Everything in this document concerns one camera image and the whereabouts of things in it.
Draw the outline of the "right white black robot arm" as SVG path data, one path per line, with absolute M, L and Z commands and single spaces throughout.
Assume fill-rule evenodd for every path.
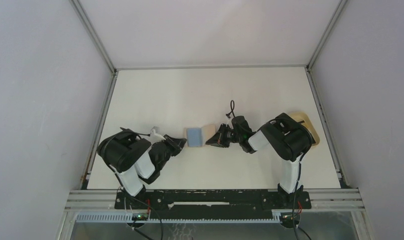
M 285 208 L 292 208 L 299 200 L 296 192 L 303 187 L 300 183 L 302 160 L 319 142 L 319 136 L 307 114 L 283 112 L 263 124 L 257 131 L 249 127 L 244 116 L 235 116 L 231 118 L 230 124 L 221 124 L 205 144 L 228 148 L 231 143 L 237 143 L 249 154 L 271 146 L 283 160 L 278 183 L 278 189 L 281 191 L 278 195 L 279 203 Z

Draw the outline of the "tan wooden tray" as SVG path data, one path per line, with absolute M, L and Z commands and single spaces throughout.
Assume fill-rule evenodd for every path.
M 289 116 L 296 122 L 303 125 L 310 132 L 313 137 L 312 147 L 315 148 L 320 143 L 320 137 L 308 115 L 302 111 L 293 111 L 289 113 Z

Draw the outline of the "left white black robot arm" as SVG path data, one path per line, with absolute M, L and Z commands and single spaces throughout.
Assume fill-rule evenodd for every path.
M 187 143 L 186 138 L 161 135 L 158 127 L 150 133 L 138 133 L 129 128 L 102 140 L 97 154 L 114 173 L 127 202 L 138 209 L 145 205 L 145 185 L 154 183 L 166 163 L 179 155 Z

